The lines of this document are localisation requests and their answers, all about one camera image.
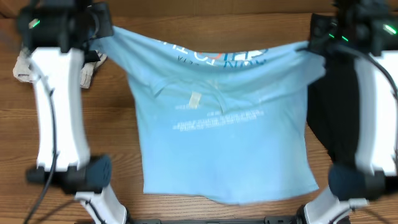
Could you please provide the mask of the light blue t-shirt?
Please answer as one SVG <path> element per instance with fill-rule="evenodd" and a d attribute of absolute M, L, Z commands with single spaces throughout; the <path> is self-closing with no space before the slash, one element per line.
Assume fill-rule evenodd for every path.
<path fill-rule="evenodd" d="M 325 60 L 307 42 L 212 54 L 115 27 L 92 48 L 127 74 L 144 193 L 245 204 L 318 189 L 305 125 Z"/>

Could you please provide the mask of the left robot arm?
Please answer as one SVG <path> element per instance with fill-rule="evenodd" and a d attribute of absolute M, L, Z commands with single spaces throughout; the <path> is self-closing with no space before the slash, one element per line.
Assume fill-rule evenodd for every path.
<path fill-rule="evenodd" d="M 39 153 L 27 180 L 72 195 L 95 223 L 131 223 L 110 184 L 111 159 L 91 155 L 83 125 L 81 70 L 99 59 L 91 42 L 113 34 L 108 4 L 31 1 L 16 25 L 32 67 L 39 122 Z"/>

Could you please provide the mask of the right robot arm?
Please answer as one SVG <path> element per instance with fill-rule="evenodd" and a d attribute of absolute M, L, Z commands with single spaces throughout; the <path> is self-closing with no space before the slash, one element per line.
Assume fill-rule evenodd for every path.
<path fill-rule="evenodd" d="M 348 223 L 397 192 L 397 12 L 387 1 L 334 1 L 313 14 L 307 52 L 326 75 L 308 88 L 307 123 L 327 149 L 328 185 L 292 217 L 266 223 Z"/>

